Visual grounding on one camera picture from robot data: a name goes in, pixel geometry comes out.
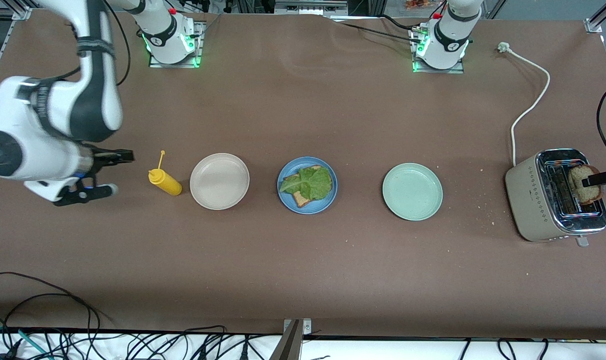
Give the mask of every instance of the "white plate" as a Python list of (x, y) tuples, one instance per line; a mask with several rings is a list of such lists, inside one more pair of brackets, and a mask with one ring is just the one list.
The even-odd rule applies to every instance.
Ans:
[(201, 207), (225, 210), (238, 204), (250, 187), (250, 172), (231, 153), (214, 153), (201, 160), (189, 178), (189, 191)]

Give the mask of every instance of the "black round joint cap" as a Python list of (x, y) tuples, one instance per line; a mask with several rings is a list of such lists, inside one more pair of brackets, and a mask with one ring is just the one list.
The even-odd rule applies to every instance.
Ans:
[(0, 176), (12, 176), (21, 163), (21, 146), (12, 135), (0, 131)]

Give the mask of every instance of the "brown tabletop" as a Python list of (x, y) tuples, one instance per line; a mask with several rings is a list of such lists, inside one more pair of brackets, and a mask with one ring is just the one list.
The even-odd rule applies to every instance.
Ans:
[[(401, 40), (314, 15), (225, 14), (207, 32), (201, 68), (152, 69), (133, 19), (120, 18), (132, 47), (119, 88), (124, 123), (101, 145), (132, 149), (136, 162), (99, 173), (118, 196), (64, 208), (0, 179), (0, 271), (65, 287), (116, 329), (275, 332), (303, 317), (321, 334), (606, 338), (606, 230), (589, 248), (525, 241), (503, 180), (509, 127), (545, 76), (497, 54), (500, 41), (552, 75), (517, 127), (519, 161), (577, 148), (606, 170), (595, 127), (606, 54), (582, 23), (481, 21), (465, 74), (443, 75), (413, 73)], [(74, 68), (64, 23), (42, 10), (18, 22), (0, 81)], [(120, 77), (125, 47), (113, 32)], [(606, 106), (602, 118), (606, 132)], [(161, 149), (180, 196), (147, 180)], [(228, 210), (189, 194), (191, 170), (213, 153), (237, 155), (250, 171), (247, 195)], [(286, 209), (276, 192), (281, 168), (302, 156), (339, 178), (335, 202), (314, 216)], [(385, 174), (405, 162), (442, 182), (442, 207), (425, 221), (400, 219), (383, 202)], [(0, 315), (46, 291), (0, 278)], [(81, 328), (85, 316), (44, 299), (9, 325)]]

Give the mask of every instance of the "lettuce leaf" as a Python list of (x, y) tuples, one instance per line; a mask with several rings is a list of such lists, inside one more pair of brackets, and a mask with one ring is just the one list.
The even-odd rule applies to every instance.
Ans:
[(280, 191), (288, 194), (300, 192), (310, 200), (324, 199), (332, 190), (332, 178), (327, 168), (302, 168), (298, 176), (288, 176), (280, 185)]

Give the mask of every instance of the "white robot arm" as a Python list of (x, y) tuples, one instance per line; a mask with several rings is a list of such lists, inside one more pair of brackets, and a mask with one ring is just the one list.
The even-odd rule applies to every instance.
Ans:
[(428, 41), (416, 55), (434, 69), (450, 69), (465, 55), (483, 0), (449, 0), (442, 18), (429, 20)]
[[(169, 14), (162, 0), (110, 2), (136, 18), (157, 60), (172, 64), (189, 54), (182, 28), (187, 20)], [(104, 141), (122, 121), (108, 9), (102, 0), (40, 4), (76, 30), (81, 78), (12, 76), (0, 84), (0, 177), (24, 181), (57, 206), (112, 196), (117, 187), (97, 185), (95, 175), (104, 166), (134, 161), (133, 153), (86, 143)]]

